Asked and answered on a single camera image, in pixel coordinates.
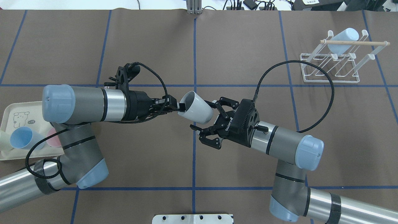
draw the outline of white cup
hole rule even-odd
[[[0,131],[0,151],[9,151],[11,149],[10,135],[4,131]]]
[[[178,115],[199,124],[205,124],[213,117],[213,109],[194,91],[188,92],[181,99],[180,103],[185,104],[185,112],[178,112]]]
[[[29,127],[23,126],[17,128],[10,138],[11,146],[16,149],[31,149],[37,142],[42,140],[44,136],[32,130]],[[41,149],[45,145],[45,142],[38,145],[36,149]]]

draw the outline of grid line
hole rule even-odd
[[[17,35],[15,36],[14,42],[12,43],[10,53],[8,54],[8,58],[7,58],[6,64],[5,64],[4,69],[3,69],[3,73],[2,73],[2,75],[1,75],[1,77],[0,77],[0,84],[3,82],[4,75],[6,74],[7,67],[8,67],[8,63],[10,62],[12,52],[14,51],[15,44],[17,43],[18,37],[19,37],[19,35],[20,35],[23,22],[25,21],[26,14],[27,14],[27,10],[25,10],[25,12],[24,12],[24,14],[23,14],[20,27],[18,28],[18,31],[17,31]]]
[[[96,81],[96,84],[95,84],[96,88],[99,86],[98,83],[100,81],[99,78],[101,76],[102,61],[103,61],[103,55],[105,53],[106,39],[107,39],[107,36],[108,36],[108,30],[109,30],[109,24],[110,24],[110,21],[111,21],[111,15],[112,15],[112,10],[109,10],[108,21],[107,21],[106,30],[105,30],[105,37],[104,37],[103,46],[102,46],[102,52],[101,52],[101,59],[99,61],[100,64],[99,64],[99,67],[98,67],[97,81]],[[79,191],[80,191],[80,189],[77,187],[76,188],[75,200],[74,200],[74,203],[73,203],[72,216],[70,218],[70,224],[74,223],[75,213],[76,213],[76,209],[77,209],[77,202],[78,202],[78,199],[79,199]]]
[[[309,186],[317,190],[380,190],[398,189],[398,185],[361,185],[361,186]],[[79,191],[192,191],[193,187],[89,187]],[[61,191],[76,191],[75,187],[65,187]],[[265,187],[195,187],[196,191],[270,191]]]
[[[286,49],[286,41],[285,41],[285,33],[283,31],[283,22],[282,22],[282,14],[281,11],[278,11],[279,14],[279,23],[281,25],[281,34],[282,34],[282,43],[283,43],[283,51],[285,53],[285,61],[288,61],[287,57],[287,49]],[[295,123],[296,123],[296,131],[299,131],[299,120],[297,118],[297,111],[296,111],[296,102],[295,102],[295,97],[294,97],[294,92],[293,92],[293,85],[292,85],[292,78],[290,76],[290,67],[289,64],[286,64],[286,69],[287,69],[287,77],[289,78],[289,87],[290,87],[290,96],[292,98],[292,104],[293,104],[293,113],[295,115]]]
[[[36,87],[36,86],[47,86],[56,84],[0,84],[4,87]],[[70,86],[84,86],[84,87],[96,87],[96,84],[68,84]],[[324,84],[262,84],[261,87],[330,87],[330,85]],[[129,87],[162,87],[161,84],[130,84]],[[166,87],[257,87],[254,84],[166,84]],[[335,85],[335,88],[348,87],[348,88],[397,88],[398,85]]]
[[[70,218],[70,224],[74,223],[74,217],[75,217],[76,209],[77,209],[77,199],[79,198],[79,191],[80,190],[79,190],[78,187],[76,187],[75,190],[76,190],[76,194],[75,194],[75,200],[73,202],[73,209],[72,209],[72,215],[71,215],[71,218]]]
[[[96,87],[99,86],[99,82],[100,82],[99,78],[101,77],[102,61],[103,61],[103,55],[105,54],[106,39],[108,37],[109,24],[111,22],[111,15],[112,15],[112,10],[109,10],[108,22],[106,24],[106,30],[105,30],[105,38],[103,40],[103,45],[102,45],[101,59],[99,61],[100,64],[99,64],[99,67],[98,67],[98,76],[97,76],[97,81],[96,81]]]
[[[363,16],[363,21],[365,22],[366,30],[368,31],[368,34],[369,34],[369,41],[372,41],[372,37],[371,37],[370,31],[369,31],[368,22],[366,20],[366,15],[365,15],[365,11],[364,10],[362,10],[362,16]],[[382,78],[384,86],[386,88],[386,92],[387,92],[388,100],[390,101],[390,104],[391,104],[392,112],[394,113],[394,116],[395,116],[395,121],[398,124],[397,112],[395,110],[395,106],[394,106],[394,103],[392,101],[392,98],[391,98],[391,95],[390,95],[390,91],[388,90],[387,82],[386,82],[386,79],[384,77],[383,70],[381,69],[381,66],[380,66],[380,61],[378,60],[377,55],[375,55],[375,58],[376,58],[376,63],[377,63],[377,66],[378,66],[378,70],[380,71],[381,78]]]
[[[193,20],[193,91],[196,92],[196,19]],[[196,133],[193,133],[192,145],[192,214],[196,213]]]

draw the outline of black tape band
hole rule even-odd
[[[57,160],[58,160],[58,161],[61,161],[61,156],[60,156],[60,155],[57,157]],[[65,177],[64,172],[62,171],[62,169],[59,171],[59,175],[61,176],[62,180],[63,180],[67,185],[71,185],[71,184],[72,184],[72,183],[70,183],[70,182],[66,179],[66,177]]]
[[[278,128],[278,126],[275,125],[275,127],[272,129],[271,136],[269,137],[269,141],[268,141],[268,144],[267,144],[267,149],[266,149],[266,151],[265,151],[265,153],[266,153],[267,155],[269,155],[269,148],[271,147],[272,139],[273,139],[273,137],[274,137],[274,135],[275,135],[275,132],[276,132],[276,129],[277,129],[277,128]]]
[[[282,175],[282,174],[280,174],[280,173],[275,173],[275,176],[281,177],[281,178],[283,178],[283,179],[290,180],[290,181],[305,183],[305,180],[296,179],[296,178],[293,178],[293,177],[288,177],[288,176]]]
[[[100,121],[104,121],[106,118],[106,114],[108,113],[108,96],[106,95],[106,91],[102,88],[103,94],[103,114]]]
[[[310,198],[311,198],[311,188],[307,187],[307,203],[305,204],[305,210],[304,210],[304,217],[307,216],[308,213],[308,208],[310,207]]]
[[[86,142],[86,141],[90,141],[90,140],[93,140],[93,139],[95,139],[95,138],[96,138],[95,136],[91,136],[91,137],[88,137],[88,138],[85,138],[85,139],[76,141],[76,142],[74,142],[74,143],[72,143],[72,144],[63,146],[62,148],[63,148],[64,150],[65,150],[65,149],[68,149],[68,148],[72,148],[72,147],[75,146],[75,145],[82,144],[82,143],[84,143],[84,142]]]
[[[330,207],[329,219],[327,224],[338,224],[341,216],[341,198],[339,195],[330,193],[332,205]]]
[[[36,162],[35,166],[33,167],[33,171],[40,175],[44,175],[44,160],[43,159]],[[36,185],[39,188],[39,190],[45,195],[49,195],[51,193],[59,191],[59,190],[54,189],[52,187],[52,185],[47,182],[47,179],[43,179],[43,178],[35,176],[35,182],[36,182]]]

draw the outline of metal plate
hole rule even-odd
[[[156,215],[152,224],[233,224],[232,214]]]

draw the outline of light blue cup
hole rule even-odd
[[[359,39],[359,33],[353,28],[347,28],[343,30],[341,33],[332,37],[330,40],[339,40],[339,41],[357,41]],[[339,44],[328,44],[329,50],[333,54],[337,54],[340,56],[346,52],[351,45],[339,45]]]
[[[10,137],[11,146],[16,149],[31,149],[37,142],[42,140],[44,136],[32,130],[29,127],[17,128]],[[45,142],[38,145],[36,149],[41,149],[45,145]]]

